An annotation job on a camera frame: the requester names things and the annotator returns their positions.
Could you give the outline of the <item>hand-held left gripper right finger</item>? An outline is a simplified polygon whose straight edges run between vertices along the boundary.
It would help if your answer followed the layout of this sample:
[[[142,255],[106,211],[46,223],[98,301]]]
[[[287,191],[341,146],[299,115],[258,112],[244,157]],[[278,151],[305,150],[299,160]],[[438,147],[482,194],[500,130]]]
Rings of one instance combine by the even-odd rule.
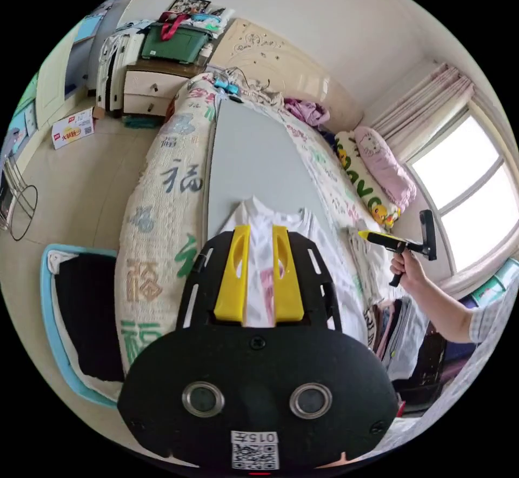
[[[286,227],[280,225],[272,227],[272,246],[275,322],[299,322],[303,319],[304,308]]]

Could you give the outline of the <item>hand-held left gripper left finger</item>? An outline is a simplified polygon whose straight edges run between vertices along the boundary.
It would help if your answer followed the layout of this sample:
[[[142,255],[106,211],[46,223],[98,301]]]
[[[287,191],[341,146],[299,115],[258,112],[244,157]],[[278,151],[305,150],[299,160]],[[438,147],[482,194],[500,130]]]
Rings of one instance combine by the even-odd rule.
[[[248,292],[250,227],[239,225],[231,235],[223,277],[214,307],[218,322],[243,322]]]

